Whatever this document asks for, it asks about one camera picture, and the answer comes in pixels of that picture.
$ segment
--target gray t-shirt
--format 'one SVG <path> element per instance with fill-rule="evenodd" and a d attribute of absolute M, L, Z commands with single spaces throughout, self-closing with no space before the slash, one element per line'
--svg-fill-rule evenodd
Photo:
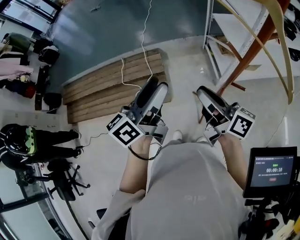
<path fill-rule="evenodd" d="M 152 166 L 147 194 L 117 191 L 92 240 L 107 240 L 130 208 L 126 240 L 237 240 L 249 213 L 244 202 L 242 189 L 214 148 L 170 145 Z"/>

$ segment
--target person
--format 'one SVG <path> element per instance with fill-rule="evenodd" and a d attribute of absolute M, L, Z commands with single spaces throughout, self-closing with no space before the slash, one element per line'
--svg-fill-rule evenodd
<path fill-rule="evenodd" d="M 184 143 L 176 131 L 154 160 L 147 193 L 148 161 L 129 152 L 120 188 L 93 229 L 92 240 L 237 240 L 249 214 L 242 197 L 248 170 L 242 145 L 230 134 L 218 138 L 226 169 L 216 147 L 205 140 Z M 150 142 L 151 137 L 143 136 L 131 148 L 148 158 Z"/>
<path fill-rule="evenodd" d="M 72 149 L 54 146 L 81 137 L 80 133 L 72 129 L 70 131 L 54 133 L 36 130 L 37 152 L 28 158 L 15 154 L 4 144 L 8 131 L 15 127 L 18 127 L 22 132 L 26 131 L 26 126 L 20 126 L 18 124 L 7 124 L 0 131 L 0 160 L 6 167 L 14 171 L 26 171 L 30 169 L 28 165 L 33 163 L 47 163 L 53 159 L 60 158 L 77 158 L 83 153 L 83 149 L 81 148 Z"/>

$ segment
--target monitor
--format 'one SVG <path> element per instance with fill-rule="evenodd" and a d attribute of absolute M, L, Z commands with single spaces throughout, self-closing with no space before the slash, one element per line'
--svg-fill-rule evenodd
<path fill-rule="evenodd" d="M 245 198 L 275 197 L 289 190 L 296 174 L 297 147 L 252 148 Z"/>

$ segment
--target motorcycle helmet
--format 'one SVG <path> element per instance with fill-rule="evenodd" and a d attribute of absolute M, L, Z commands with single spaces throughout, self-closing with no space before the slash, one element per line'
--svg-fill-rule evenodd
<path fill-rule="evenodd" d="M 36 131 L 29 126 L 12 127 L 4 141 L 6 148 L 14 154 L 32 156 L 37 151 Z"/>

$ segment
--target white cable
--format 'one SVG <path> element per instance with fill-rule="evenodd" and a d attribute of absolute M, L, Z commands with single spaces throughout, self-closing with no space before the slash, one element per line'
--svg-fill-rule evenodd
<path fill-rule="evenodd" d="M 145 61 L 146 61 L 147 65 L 148 65 L 148 68 L 149 68 L 149 70 L 150 70 L 150 72 L 151 72 L 151 76 L 149 77 L 149 79 L 148 79 L 147 81 L 149 81 L 150 78 L 153 76 L 153 72 L 152 72 L 152 70 L 151 70 L 151 68 L 150 68 L 150 65 L 149 65 L 148 61 L 147 61 L 146 51 L 145 51 L 145 49 L 144 49 L 145 31 L 146 31 L 146 22 L 147 22 L 147 20 L 148 20 L 148 18 L 149 18 L 149 15 L 150 15 L 150 9 L 152 8 L 151 3 L 152 3 L 152 0 L 150 0 L 150 3 L 149 3 L 150 7 L 149 7 L 149 9 L 148 9 L 148 15 L 147 15 L 146 20 L 145 20 L 145 23 L 144 23 L 144 26 L 145 26 L 145 27 L 144 27 L 144 31 L 142 32 L 142 50 L 144 51 Z"/>
<path fill-rule="evenodd" d="M 267 147 L 267 146 L 269 145 L 269 143 L 270 143 L 271 140 L 273 139 L 275 133 L 278 131 L 278 129 L 279 129 L 281 123 L 283 122 L 283 119 L 285 118 L 285 115 L 286 115 L 286 113 L 287 113 L 288 108 L 289 108 L 289 105 L 286 107 L 285 113 L 284 113 L 284 115 L 283 115 L 283 117 L 282 117 L 282 120 L 281 120 L 280 124 L 278 125 L 276 131 L 273 133 L 272 137 L 270 138 L 270 140 L 268 141 L 268 143 L 267 143 L 267 145 L 266 145 L 265 147 Z"/>
<path fill-rule="evenodd" d="M 138 88 L 140 88 L 140 90 L 142 89 L 139 85 L 135 85 L 135 84 L 129 84 L 129 83 L 124 83 L 124 81 L 123 81 L 123 68 L 124 68 L 124 60 L 121 58 L 121 60 L 122 60 L 122 64 L 123 64 L 123 66 L 122 66 L 122 69 L 121 69 L 121 74 L 122 74 L 122 83 L 124 84 L 124 85 L 128 85 L 128 86 L 134 86 L 134 87 L 138 87 Z"/>
<path fill-rule="evenodd" d="M 150 70 L 150 72 L 151 72 L 151 76 L 149 77 L 149 79 L 147 80 L 147 82 L 148 82 L 148 81 L 150 80 L 150 78 L 153 76 L 153 72 L 152 72 L 152 70 L 151 70 L 151 68 L 150 68 L 149 62 L 147 61 L 146 50 L 144 49 L 145 31 L 146 31 L 146 22 L 147 22 L 147 20 L 148 20 L 148 18 L 149 18 L 149 15 L 150 15 L 150 9 L 152 8 L 151 3 L 152 3 L 152 0 L 150 0 L 150 3 L 149 3 L 150 7 L 149 7 L 149 9 L 148 9 L 148 15 L 147 15 L 146 20 L 145 20 L 145 23 L 144 23 L 144 31 L 142 32 L 142 50 L 143 50 L 143 52 L 144 52 L 144 57 L 145 57 L 145 61 L 146 61 L 146 63 L 147 63 L 147 66 L 148 66 L 148 68 L 149 68 L 149 70 Z M 123 83 L 124 85 L 128 85 L 128 86 L 139 87 L 140 90 L 141 90 L 142 88 L 141 88 L 140 86 L 138 86 L 138 85 L 135 85 L 135 84 L 129 84 L 129 83 L 124 83 L 124 81 L 123 81 L 124 60 L 123 60 L 122 58 L 121 58 L 121 60 L 122 60 L 122 64 L 123 64 L 123 65 L 122 65 L 122 70 L 121 70 L 121 74 L 122 74 L 122 83 Z"/>

